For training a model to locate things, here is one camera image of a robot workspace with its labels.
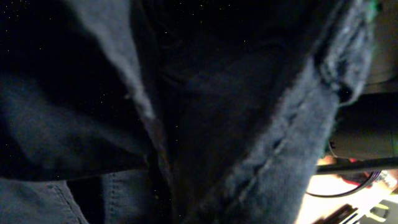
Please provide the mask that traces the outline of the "navy blue shorts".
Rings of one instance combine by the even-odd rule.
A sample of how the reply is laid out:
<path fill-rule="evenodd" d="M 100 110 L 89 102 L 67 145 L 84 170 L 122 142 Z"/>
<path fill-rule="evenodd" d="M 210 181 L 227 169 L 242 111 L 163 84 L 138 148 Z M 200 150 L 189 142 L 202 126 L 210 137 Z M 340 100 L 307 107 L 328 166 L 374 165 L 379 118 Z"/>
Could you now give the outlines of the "navy blue shorts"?
<path fill-rule="evenodd" d="M 294 223 L 375 1 L 2 1 L 2 223 Z"/>

